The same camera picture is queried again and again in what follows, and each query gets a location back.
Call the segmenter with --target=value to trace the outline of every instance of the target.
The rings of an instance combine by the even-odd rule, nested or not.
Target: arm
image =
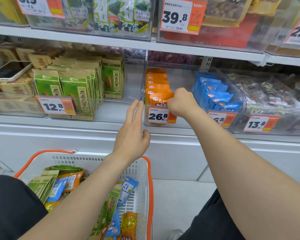
[[[222,200],[245,239],[300,239],[300,184],[250,150],[176,90],[168,108],[193,128]]]
[[[56,208],[19,240],[87,240],[104,201],[127,167],[150,145],[150,133],[143,131],[143,103],[134,101],[118,131],[113,152]]]

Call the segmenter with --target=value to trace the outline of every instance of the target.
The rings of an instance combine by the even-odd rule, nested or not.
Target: phone screen
[[[11,78],[29,64],[30,61],[11,61],[0,68],[0,78]]]

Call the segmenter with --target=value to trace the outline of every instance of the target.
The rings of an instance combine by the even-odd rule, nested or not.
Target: leg
[[[0,175],[0,239],[17,240],[48,211],[22,181]]]
[[[245,240],[232,221],[218,189],[178,240]]]

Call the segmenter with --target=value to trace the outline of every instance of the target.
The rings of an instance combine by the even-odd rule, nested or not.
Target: white smartphone
[[[30,61],[10,61],[0,67],[0,82],[13,82],[30,68]]]

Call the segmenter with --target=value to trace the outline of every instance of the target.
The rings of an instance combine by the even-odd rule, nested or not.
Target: shopping basket
[[[44,150],[34,154],[15,178],[24,183],[41,175],[46,167],[53,165],[73,165],[84,169],[84,175],[90,175],[107,156],[107,153],[88,153],[77,151]],[[127,211],[138,213],[136,240],[151,240],[151,224],[153,216],[153,184],[151,164],[147,157],[133,162],[118,179],[124,181],[130,176],[139,182],[138,187],[128,198],[125,205],[120,206],[120,220]]]

